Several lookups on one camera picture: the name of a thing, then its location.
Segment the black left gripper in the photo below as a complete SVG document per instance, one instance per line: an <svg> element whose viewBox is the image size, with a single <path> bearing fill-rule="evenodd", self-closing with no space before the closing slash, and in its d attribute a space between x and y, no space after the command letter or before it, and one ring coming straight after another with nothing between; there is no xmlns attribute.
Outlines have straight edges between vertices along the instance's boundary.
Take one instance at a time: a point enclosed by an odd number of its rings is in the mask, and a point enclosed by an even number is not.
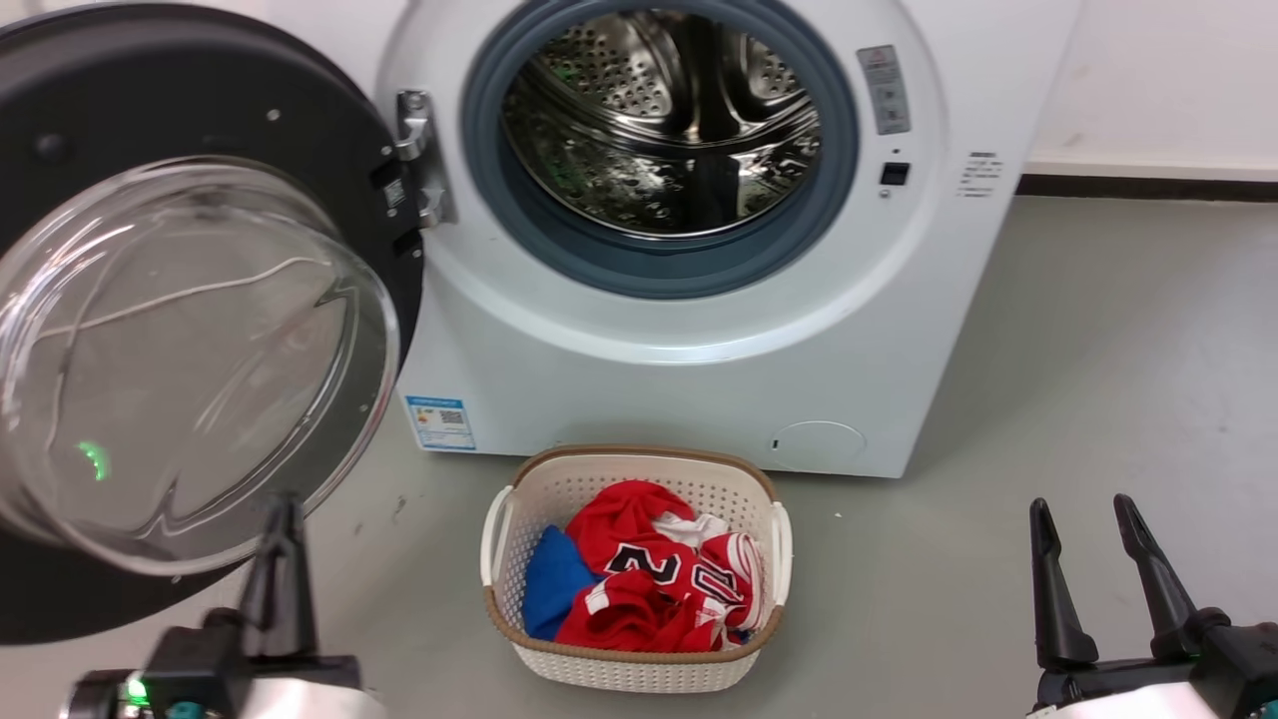
<svg viewBox="0 0 1278 719"><path fill-rule="evenodd" d="M161 633L141 668L84 673L63 718L360 718L357 658L320 653L305 506L271 497L239 610Z"/></svg>

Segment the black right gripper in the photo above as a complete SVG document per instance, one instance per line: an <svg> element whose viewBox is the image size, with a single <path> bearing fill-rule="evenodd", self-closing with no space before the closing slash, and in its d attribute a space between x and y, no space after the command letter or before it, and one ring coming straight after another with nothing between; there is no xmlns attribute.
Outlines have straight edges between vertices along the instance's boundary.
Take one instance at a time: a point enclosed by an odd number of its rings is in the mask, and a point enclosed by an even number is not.
<svg viewBox="0 0 1278 719"><path fill-rule="evenodd" d="M1044 497L1028 510L1034 587L1036 718L1273 718L1275 623L1233 624L1197 609L1136 501L1113 497L1123 550L1137 568L1154 659L1098 662L1059 567L1059 535Z"/></svg>

